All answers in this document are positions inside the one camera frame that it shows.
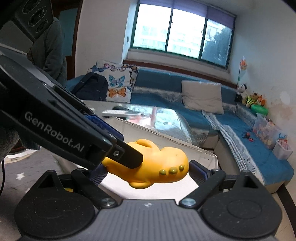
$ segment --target window pane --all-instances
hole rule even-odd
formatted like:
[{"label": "window pane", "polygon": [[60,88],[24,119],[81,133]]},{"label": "window pane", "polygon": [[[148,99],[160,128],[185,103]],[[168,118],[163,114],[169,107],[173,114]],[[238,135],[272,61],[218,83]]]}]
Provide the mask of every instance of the window pane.
[{"label": "window pane", "polygon": [[232,30],[222,24],[208,20],[206,33],[202,59],[225,66]]},{"label": "window pane", "polygon": [[140,4],[134,47],[165,50],[171,8]]},{"label": "window pane", "polygon": [[174,9],[168,52],[198,58],[204,26],[204,17]]}]

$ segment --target purple window blind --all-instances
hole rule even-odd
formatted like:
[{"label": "purple window blind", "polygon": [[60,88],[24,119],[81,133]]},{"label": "purple window blind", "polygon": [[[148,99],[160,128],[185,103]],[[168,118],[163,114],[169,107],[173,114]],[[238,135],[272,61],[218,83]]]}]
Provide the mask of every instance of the purple window blind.
[{"label": "purple window blind", "polygon": [[202,17],[207,16],[207,6],[192,0],[175,0],[174,8],[186,12],[191,12]]},{"label": "purple window blind", "polygon": [[207,18],[233,29],[234,17],[213,7],[208,7]]},{"label": "purple window blind", "polygon": [[174,0],[139,0],[141,4],[156,5],[161,7],[173,8]]}]

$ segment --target person's gray jacket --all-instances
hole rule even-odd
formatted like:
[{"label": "person's gray jacket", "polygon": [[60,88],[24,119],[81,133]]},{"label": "person's gray jacket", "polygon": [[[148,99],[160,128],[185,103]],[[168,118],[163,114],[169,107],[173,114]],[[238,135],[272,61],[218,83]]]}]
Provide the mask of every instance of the person's gray jacket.
[{"label": "person's gray jacket", "polygon": [[31,54],[35,65],[66,86],[67,62],[62,50],[64,37],[59,20],[54,18],[50,27],[33,43]]}]

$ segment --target clear plastic container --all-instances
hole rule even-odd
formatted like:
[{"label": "clear plastic container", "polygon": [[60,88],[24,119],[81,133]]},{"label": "clear plastic container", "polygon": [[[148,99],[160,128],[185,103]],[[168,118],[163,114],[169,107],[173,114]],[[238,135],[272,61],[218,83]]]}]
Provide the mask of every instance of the clear plastic container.
[{"label": "clear plastic container", "polygon": [[283,148],[281,146],[281,144],[279,144],[277,142],[272,153],[279,160],[287,160],[291,156],[291,154],[293,153],[293,150],[290,146],[289,146],[288,150],[286,150],[285,148]]},{"label": "clear plastic container", "polygon": [[284,134],[278,126],[268,122],[265,117],[265,115],[257,113],[253,132],[265,144],[266,148],[272,150],[279,136]]}]

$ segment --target beige pillow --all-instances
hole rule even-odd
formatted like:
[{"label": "beige pillow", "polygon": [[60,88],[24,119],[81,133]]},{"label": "beige pillow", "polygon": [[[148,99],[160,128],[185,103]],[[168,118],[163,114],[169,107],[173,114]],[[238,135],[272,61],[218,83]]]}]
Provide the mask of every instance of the beige pillow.
[{"label": "beige pillow", "polygon": [[220,83],[182,80],[182,99],[187,109],[224,113]]}]

